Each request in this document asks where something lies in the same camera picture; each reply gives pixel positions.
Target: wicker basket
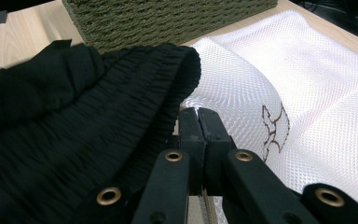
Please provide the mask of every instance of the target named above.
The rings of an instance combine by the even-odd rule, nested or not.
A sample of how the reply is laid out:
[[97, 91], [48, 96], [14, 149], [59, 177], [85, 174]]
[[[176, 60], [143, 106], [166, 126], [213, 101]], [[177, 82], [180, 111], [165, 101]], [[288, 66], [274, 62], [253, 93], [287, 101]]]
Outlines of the wicker basket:
[[86, 44], [101, 53], [180, 45], [277, 5], [277, 0], [62, 0]]

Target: wooden table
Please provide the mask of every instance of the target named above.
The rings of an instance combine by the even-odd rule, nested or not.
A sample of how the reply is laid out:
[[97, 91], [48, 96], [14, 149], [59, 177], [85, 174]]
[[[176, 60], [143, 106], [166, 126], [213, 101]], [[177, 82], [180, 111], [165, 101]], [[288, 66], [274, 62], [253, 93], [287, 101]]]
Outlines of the wooden table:
[[[231, 32], [289, 9], [300, 12], [316, 30], [358, 53], [357, 36], [288, 0], [279, 0], [275, 8], [235, 22], [207, 35]], [[83, 41], [61, 0], [9, 13], [7, 23], [0, 24], [0, 68], [9, 67], [31, 58], [51, 41], [57, 39], [72, 39], [73, 44]], [[200, 38], [186, 42], [184, 45], [189, 46], [198, 39]]]

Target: printed logo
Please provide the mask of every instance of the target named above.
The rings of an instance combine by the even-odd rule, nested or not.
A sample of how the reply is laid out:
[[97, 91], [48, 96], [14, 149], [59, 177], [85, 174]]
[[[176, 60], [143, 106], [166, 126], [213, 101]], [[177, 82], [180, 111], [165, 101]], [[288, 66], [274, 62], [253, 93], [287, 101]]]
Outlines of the printed logo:
[[270, 151], [278, 150], [278, 152], [281, 153], [287, 136], [289, 135], [290, 121], [283, 108], [283, 104], [281, 104], [281, 112], [277, 118], [273, 118], [267, 106], [263, 105], [262, 117], [267, 130], [267, 140], [264, 142], [262, 159], [263, 161], [267, 161]]

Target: mesh laundry bag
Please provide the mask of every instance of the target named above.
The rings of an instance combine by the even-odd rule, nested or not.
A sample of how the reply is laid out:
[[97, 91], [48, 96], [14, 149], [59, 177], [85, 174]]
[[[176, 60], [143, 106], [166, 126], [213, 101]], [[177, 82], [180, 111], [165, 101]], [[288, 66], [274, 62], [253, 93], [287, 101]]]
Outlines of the mesh laundry bag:
[[288, 188], [323, 182], [358, 202], [358, 54], [292, 10], [193, 47], [202, 75], [182, 107], [218, 112]]

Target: black fabric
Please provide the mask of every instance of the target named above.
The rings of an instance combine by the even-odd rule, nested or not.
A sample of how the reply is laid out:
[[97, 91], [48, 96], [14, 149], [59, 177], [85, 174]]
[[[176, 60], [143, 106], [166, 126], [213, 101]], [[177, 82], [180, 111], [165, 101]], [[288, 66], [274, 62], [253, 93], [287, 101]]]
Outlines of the black fabric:
[[199, 80], [199, 54], [172, 44], [100, 55], [60, 40], [1, 69], [0, 223], [109, 222], [96, 194], [142, 189]]

